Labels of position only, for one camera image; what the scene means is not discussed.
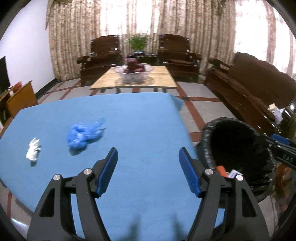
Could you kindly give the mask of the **blue plastic bag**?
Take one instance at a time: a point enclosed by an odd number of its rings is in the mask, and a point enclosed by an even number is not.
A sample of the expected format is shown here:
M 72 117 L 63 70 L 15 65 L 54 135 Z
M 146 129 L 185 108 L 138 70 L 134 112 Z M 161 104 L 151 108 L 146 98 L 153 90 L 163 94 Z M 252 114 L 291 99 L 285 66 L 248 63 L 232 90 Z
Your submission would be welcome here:
M 83 123 L 73 125 L 67 134 L 67 146 L 73 150 L 86 148 L 90 142 L 102 137 L 104 123 L 105 119 L 100 118 L 91 125 L 85 125 Z

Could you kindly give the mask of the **orange foam net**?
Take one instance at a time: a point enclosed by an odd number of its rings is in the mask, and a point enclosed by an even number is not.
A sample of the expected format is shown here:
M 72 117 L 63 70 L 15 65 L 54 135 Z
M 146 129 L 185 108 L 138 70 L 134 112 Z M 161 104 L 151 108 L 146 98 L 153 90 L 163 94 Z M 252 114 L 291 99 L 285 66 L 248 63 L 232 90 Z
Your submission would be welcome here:
M 225 170 L 225 168 L 223 166 L 217 166 L 216 170 L 218 171 L 218 173 L 220 174 L 220 176 L 227 178 L 228 174 Z

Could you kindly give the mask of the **white tissue pack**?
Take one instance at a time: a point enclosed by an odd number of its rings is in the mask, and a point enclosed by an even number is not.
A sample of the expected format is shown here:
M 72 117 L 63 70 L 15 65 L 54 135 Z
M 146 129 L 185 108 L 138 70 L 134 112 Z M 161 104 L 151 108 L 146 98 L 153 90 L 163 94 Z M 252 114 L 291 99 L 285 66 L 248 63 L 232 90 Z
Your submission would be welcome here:
M 230 173 L 228 173 L 227 177 L 234 179 L 237 175 L 243 175 L 242 173 L 236 171 L 236 170 L 231 170 Z

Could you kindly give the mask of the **black trash bin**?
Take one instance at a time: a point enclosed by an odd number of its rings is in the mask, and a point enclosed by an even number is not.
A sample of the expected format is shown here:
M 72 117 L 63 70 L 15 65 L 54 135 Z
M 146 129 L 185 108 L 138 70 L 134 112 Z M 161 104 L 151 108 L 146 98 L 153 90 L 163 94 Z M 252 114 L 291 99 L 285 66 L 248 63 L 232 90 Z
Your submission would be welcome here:
M 223 166 L 228 173 L 241 173 L 261 202 L 273 191 L 276 163 L 258 138 L 259 133 L 243 121 L 221 117 L 204 126 L 196 152 L 205 168 L 217 171 Z

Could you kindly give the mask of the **blue table cloth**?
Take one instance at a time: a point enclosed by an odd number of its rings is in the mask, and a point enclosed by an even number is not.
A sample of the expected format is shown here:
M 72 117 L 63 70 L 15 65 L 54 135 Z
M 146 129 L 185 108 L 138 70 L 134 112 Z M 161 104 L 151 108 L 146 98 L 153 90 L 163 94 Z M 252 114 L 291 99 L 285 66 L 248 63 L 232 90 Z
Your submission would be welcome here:
M 197 153 L 180 116 L 183 102 L 167 93 L 94 95 L 21 110 L 1 138 L 1 180 L 28 209 L 36 206 L 55 174 L 72 177 L 106 157 L 118 163 L 96 203 L 112 240 L 184 240 L 200 200 L 179 162 L 185 147 Z M 101 138 L 73 150 L 66 138 L 75 124 L 105 119 Z M 26 158 L 40 140 L 37 161 Z

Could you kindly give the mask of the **dark wooden sofa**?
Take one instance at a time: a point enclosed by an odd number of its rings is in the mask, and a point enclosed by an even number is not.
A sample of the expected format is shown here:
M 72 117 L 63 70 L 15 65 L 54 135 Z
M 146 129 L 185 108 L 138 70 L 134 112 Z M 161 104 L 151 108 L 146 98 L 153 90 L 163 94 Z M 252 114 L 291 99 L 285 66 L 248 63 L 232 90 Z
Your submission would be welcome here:
M 238 120 L 268 136 L 280 132 L 269 106 L 283 109 L 295 100 L 294 79 L 247 53 L 237 52 L 232 65 L 214 58 L 209 63 L 204 85 Z

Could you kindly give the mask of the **wooden coffee table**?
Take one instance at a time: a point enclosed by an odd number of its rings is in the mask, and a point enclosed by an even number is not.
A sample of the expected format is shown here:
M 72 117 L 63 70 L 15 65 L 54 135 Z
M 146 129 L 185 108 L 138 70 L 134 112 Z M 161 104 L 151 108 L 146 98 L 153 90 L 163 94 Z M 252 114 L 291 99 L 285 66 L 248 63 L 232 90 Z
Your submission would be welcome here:
M 152 88 L 157 92 L 159 88 L 166 92 L 167 89 L 176 89 L 177 84 L 165 66 L 151 66 L 145 64 L 144 72 L 126 74 L 126 65 L 110 68 L 90 87 L 102 93 L 107 89 L 115 89 L 120 93 L 122 88 Z

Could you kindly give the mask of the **glass fruit bowl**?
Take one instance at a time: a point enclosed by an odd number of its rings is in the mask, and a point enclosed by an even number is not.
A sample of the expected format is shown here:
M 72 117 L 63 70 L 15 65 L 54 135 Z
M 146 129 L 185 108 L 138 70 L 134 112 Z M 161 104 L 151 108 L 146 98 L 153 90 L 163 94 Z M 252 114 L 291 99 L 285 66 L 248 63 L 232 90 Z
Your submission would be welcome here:
M 126 65 L 117 66 L 115 67 L 114 71 L 119 75 L 123 83 L 126 83 L 126 84 L 142 83 L 147 79 L 149 73 L 154 70 L 154 67 L 149 64 L 145 63 L 144 66 L 145 66 L 144 72 L 126 74 L 124 73 L 124 69 L 126 68 Z

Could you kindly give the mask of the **red fruit in bowl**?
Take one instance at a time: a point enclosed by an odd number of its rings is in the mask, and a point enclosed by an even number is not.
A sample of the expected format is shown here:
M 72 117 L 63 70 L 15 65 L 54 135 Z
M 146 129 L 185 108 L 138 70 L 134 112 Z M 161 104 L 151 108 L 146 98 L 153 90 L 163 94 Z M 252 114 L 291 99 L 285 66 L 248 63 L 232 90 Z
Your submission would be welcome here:
M 138 63 L 138 60 L 136 58 L 127 59 L 124 73 L 130 74 L 130 73 L 138 73 L 138 72 L 144 72 L 144 71 L 145 71 L 144 64 Z

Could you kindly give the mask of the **wooden tv cabinet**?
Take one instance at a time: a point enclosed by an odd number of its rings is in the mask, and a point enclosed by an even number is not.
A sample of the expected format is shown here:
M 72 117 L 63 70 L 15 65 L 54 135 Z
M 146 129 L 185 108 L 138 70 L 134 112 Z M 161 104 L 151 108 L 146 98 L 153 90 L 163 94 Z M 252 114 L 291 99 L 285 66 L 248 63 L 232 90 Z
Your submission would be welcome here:
M 20 110 L 34 105 L 38 102 L 31 81 L 23 84 L 13 95 L 5 91 L 1 95 L 1 137 Z

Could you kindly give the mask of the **dark side table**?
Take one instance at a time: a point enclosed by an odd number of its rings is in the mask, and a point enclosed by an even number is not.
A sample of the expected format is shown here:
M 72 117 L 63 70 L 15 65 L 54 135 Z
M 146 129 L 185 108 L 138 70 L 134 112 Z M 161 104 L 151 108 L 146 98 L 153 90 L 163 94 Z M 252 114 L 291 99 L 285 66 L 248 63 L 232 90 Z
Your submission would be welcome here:
M 158 64 L 158 57 L 156 54 L 149 53 L 149 54 L 130 54 L 126 56 L 127 59 L 135 58 L 137 59 L 138 63 L 147 63 L 153 66 Z

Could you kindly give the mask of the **red object on cabinet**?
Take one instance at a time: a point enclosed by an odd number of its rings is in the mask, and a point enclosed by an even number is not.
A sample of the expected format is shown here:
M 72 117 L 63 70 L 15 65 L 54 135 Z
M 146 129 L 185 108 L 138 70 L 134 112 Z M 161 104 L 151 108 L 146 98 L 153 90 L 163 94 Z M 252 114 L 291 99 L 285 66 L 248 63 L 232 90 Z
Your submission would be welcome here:
M 16 93 L 18 90 L 20 90 L 22 88 L 22 82 L 21 81 L 19 81 L 19 82 L 17 82 L 14 86 L 13 86 L 13 88 L 12 88 L 12 91 L 13 91 L 13 93 Z

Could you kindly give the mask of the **green potted plant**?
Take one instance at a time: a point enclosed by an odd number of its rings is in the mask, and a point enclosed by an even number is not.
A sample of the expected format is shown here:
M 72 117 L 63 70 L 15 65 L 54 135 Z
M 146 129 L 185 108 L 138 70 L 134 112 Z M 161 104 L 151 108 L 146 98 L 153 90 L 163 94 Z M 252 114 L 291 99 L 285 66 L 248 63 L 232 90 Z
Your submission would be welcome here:
M 148 34 L 134 34 L 128 39 L 128 43 L 135 54 L 141 54 L 144 52 L 149 39 Z

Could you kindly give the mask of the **black flat television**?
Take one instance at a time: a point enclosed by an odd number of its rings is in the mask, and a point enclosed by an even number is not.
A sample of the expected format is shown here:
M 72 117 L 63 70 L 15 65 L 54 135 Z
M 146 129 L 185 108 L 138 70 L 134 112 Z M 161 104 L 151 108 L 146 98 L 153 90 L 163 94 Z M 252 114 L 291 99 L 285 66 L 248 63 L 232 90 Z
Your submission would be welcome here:
M 0 93 L 4 93 L 10 87 L 10 81 L 6 68 L 6 57 L 0 59 Z

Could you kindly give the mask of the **beige patterned curtain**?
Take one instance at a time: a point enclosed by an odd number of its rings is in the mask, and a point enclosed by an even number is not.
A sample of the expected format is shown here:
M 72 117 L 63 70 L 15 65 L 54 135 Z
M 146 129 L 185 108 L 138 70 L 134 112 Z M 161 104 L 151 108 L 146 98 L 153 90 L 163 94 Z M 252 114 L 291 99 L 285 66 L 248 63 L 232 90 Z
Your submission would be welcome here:
M 190 40 L 202 56 L 230 64 L 236 52 L 266 61 L 295 77 L 295 34 L 267 1 L 49 1 L 46 14 L 54 76 L 79 76 L 77 59 L 90 53 L 90 42 L 118 35 L 123 54 L 129 39 L 147 35 L 146 51 L 158 51 L 160 34 Z

